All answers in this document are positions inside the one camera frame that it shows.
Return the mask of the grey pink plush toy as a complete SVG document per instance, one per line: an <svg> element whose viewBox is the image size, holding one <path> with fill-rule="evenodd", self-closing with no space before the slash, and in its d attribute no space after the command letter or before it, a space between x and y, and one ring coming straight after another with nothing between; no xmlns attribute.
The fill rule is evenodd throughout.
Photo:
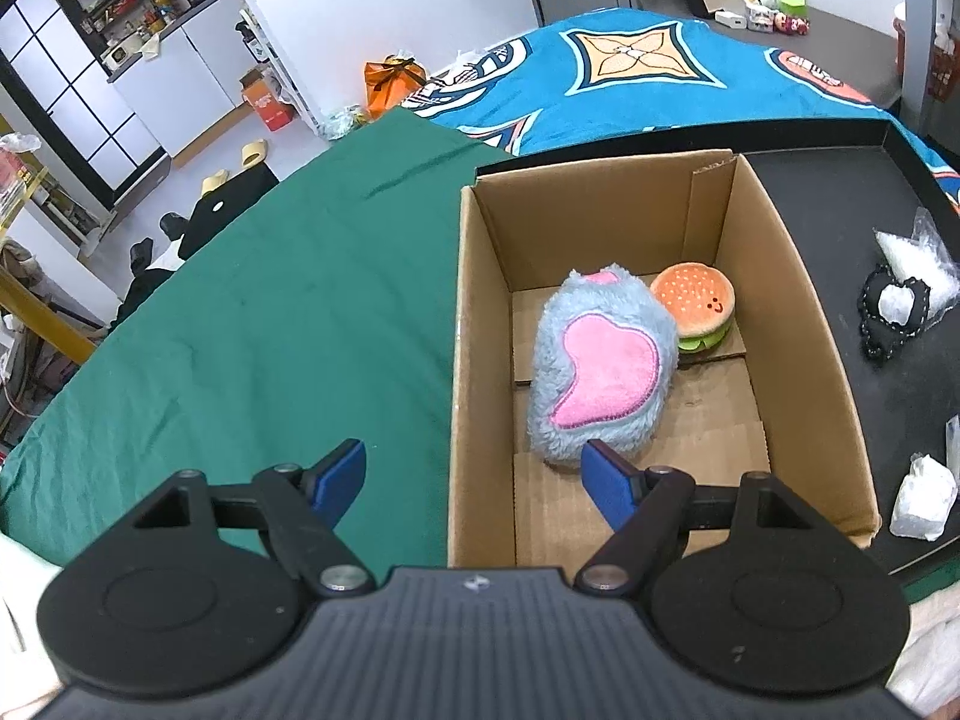
<svg viewBox="0 0 960 720"><path fill-rule="evenodd" d="M576 468L594 439L633 457L658 429L677 366L677 324L641 278L616 263L571 271L535 332L530 450L560 468Z"/></svg>

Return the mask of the brown cardboard box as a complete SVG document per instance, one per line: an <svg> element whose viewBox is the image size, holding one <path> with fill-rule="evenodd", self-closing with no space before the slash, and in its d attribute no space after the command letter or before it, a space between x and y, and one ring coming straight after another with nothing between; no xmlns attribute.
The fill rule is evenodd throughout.
<svg viewBox="0 0 960 720"><path fill-rule="evenodd" d="M727 149L524 167L460 195L448 561L576 571L610 530L571 444L638 466L770 472L857 546L880 528L820 296L754 165Z"/></svg>

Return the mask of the plush hamburger toy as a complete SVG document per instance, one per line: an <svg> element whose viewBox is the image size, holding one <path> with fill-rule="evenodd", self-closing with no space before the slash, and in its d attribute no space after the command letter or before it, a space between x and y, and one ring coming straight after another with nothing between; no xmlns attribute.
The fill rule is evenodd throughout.
<svg viewBox="0 0 960 720"><path fill-rule="evenodd" d="M677 263L662 270L649 289L674 317L682 355L715 348L729 332L736 291L722 271L700 262Z"/></svg>

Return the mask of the green cloth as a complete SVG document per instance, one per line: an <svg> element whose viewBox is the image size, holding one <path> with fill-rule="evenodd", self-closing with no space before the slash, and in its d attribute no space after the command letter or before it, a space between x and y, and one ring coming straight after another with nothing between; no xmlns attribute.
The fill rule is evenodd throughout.
<svg viewBox="0 0 960 720"><path fill-rule="evenodd" d="M172 473L368 452L338 534L448 555L460 192L503 151L406 110L281 181L110 333L2 470L2 530L65 564Z"/></svg>

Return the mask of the small white bag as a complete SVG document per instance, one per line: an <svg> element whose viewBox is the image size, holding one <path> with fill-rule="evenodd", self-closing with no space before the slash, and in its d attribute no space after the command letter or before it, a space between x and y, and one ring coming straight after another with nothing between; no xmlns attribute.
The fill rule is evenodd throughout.
<svg viewBox="0 0 960 720"><path fill-rule="evenodd" d="M944 463L930 455L915 455L896 495L890 533L896 538L939 539L957 494L957 479Z"/></svg>

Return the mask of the yellow slipper near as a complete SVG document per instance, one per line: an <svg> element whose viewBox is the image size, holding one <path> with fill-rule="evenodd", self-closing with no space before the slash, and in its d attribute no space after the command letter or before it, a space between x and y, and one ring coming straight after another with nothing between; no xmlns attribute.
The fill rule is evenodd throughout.
<svg viewBox="0 0 960 720"><path fill-rule="evenodd" d="M229 172L226 169L220 169L220 171L213 172L212 176L205 177L202 181L202 187L200 188L200 195L205 197L207 193L215 192L217 188L220 188L226 181L229 179Z"/></svg>

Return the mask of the yellow slipper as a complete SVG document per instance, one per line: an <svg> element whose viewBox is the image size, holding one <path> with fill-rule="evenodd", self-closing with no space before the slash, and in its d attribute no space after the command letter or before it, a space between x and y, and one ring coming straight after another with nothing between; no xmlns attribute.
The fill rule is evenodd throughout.
<svg viewBox="0 0 960 720"><path fill-rule="evenodd" d="M246 143L241 148L241 169L251 169L257 164L263 163L267 158L268 143L265 138L259 138L253 142Z"/></svg>
<svg viewBox="0 0 960 720"><path fill-rule="evenodd" d="M205 197L207 193L215 192L217 188L220 188L226 181L229 179L229 172L226 169L220 169L220 171L213 172L212 176L205 177L202 181L202 187L200 188L200 195Z"/></svg>

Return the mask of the yellow slipper far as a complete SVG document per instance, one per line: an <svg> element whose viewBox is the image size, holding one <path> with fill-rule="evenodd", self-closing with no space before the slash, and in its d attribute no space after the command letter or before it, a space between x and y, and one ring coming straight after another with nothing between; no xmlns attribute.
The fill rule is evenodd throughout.
<svg viewBox="0 0 960 720"><path fill-rule="evenodd" d="M268 143L265 138L259 138L253 142L246 143L241 148L241 169L251 169L257 164L263 163L267 158Z"/></svg>

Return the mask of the black tray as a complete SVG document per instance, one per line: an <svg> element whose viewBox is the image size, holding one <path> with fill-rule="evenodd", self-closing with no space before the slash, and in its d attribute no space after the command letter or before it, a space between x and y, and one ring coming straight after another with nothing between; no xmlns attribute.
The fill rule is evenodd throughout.
<svg viewBox="0 0 960 720"><path fill-rule="evenodd" d="M478 172L460 202L448 559L576 569L607 535L586 442L703 484L771 472L890 574L958 408L958 322L889 262L958 221L879 121L708 125Z"/></svg>

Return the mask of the clear bag white beads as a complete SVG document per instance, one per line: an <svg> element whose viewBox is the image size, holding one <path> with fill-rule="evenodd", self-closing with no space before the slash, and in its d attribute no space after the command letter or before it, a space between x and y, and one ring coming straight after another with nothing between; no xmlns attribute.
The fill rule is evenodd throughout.
<svg viewBox="0 0 960 720"><path fill-rule="evenodd" d="M958 265L942 241L929 210L916 211L909 238L875 231L875 240L896 281L904 283L914 278L929 288L928 327L958 304Z"/></svg>

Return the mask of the orange bag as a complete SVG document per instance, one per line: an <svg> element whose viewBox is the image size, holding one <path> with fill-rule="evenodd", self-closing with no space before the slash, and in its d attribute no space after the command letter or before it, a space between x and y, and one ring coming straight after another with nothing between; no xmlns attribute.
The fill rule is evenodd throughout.
<svg viewBox="0 0 960 720"><path fill-rule="evenodd" d="M427 71L413 57L387 55L381 62L366 62L363 80L368 119L379 119L410 94L420 91L427 78Z"/></svg>

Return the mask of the orange red box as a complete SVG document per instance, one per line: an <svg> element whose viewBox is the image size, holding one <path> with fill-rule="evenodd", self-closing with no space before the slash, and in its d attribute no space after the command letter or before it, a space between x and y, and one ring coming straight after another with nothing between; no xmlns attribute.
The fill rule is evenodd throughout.
<svg viewBox="0 0 960 720"><path fill-rule="evenodd" d="M295 120L296 109L281 100L267 76L256 68L241 76L241 94L268 132L277 132Z"/></svg>

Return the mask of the blue patterned blanket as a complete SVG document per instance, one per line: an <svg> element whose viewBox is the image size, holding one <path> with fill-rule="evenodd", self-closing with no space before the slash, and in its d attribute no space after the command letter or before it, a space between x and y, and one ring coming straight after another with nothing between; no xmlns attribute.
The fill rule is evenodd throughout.
<svg viewBox="0 0 960 720"><path fill-rule="evenodd" d="M601 151L617 138L740 151L900 137L958 202L958 172L866 94L789 47L706 23L608 8L457 59L404 99L433 124L532 161Z"/></svg>

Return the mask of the white cabinet with shelf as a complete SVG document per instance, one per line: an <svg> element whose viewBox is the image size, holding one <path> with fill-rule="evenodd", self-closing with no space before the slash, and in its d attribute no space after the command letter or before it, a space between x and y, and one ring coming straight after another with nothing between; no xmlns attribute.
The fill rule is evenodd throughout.
<svg viewBox="0 0 960 720"><path fill-rule="evenodd" d="M285 101L245 0L60 0L107 84L169 156L254 93Z"/></svg>

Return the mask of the green lidded jar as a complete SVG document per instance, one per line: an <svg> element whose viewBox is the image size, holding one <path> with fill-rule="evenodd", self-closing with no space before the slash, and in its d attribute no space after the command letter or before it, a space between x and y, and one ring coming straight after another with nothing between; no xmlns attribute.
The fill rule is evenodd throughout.
<svg viewBox="0 0 960 720"><path fill-rule="evenodd" d="M807 0L779 0L778 10L784 15L794 16L794 18L805 18L807 16Z"/></svg>

